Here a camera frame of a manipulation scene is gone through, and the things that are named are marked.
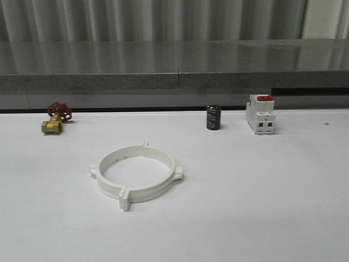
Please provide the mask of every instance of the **gray countertop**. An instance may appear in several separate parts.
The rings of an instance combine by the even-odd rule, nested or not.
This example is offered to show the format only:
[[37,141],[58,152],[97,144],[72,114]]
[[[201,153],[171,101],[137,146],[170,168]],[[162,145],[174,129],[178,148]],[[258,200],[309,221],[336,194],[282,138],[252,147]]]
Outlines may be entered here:
[[[349,88],[348,44],[349,40],[334,39],[0,42],[0,109],[9,108],[12,95],[23,95],[30,108],[47,104],[31,103],[37,95],[105,94],[229,95],[234,99],[212,102],[241,106],[248,94],[272,93],[275,88]],[[149,104],[137,100],[122,107]],[[203,100],[174,100],[166,105],[204,105]]]

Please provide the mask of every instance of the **black capacitor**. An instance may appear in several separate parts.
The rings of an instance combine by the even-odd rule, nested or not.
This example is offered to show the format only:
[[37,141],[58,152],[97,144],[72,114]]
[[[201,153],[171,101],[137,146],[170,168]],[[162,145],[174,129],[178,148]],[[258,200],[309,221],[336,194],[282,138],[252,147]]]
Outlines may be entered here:
[[206,112],[206,128],[208,130],[218,130],[220,128],[222,108],[218,105],[209,105],[206,107]]

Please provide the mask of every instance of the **red switch lever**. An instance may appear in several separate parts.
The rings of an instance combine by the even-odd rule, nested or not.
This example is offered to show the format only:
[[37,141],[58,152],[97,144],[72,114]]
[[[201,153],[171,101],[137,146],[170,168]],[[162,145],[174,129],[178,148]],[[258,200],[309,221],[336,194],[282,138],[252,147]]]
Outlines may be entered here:
[[258,96],[257,100],[258,101],[273,101],[274,96]]

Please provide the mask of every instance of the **valve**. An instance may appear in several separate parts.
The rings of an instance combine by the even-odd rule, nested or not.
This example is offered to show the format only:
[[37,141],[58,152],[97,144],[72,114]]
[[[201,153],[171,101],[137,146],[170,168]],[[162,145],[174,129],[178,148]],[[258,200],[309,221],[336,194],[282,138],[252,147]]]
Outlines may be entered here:
[[66,103],[54,102],[47,107],[47,113],[51,118],[41,124],[41,131],[44,134],[60,134],[63,129],[62,122],[67,122],[72,118],[72,110]]

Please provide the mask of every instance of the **black strip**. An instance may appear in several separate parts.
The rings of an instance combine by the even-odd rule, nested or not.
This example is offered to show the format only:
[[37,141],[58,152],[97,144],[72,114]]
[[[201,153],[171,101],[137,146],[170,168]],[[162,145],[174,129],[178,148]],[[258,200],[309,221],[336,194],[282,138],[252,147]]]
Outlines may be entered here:
[[343,96],[349,95],[349,87],[332,88],[272,88],[273,96]]
[[[222,106],[223,110],[245,110],[246,106]],[[206,111],[206,106],[178,108],[73,108],[73,112],[156,112],[156,111]],[[47,113],[47,109],[2,109],[0,114]]]

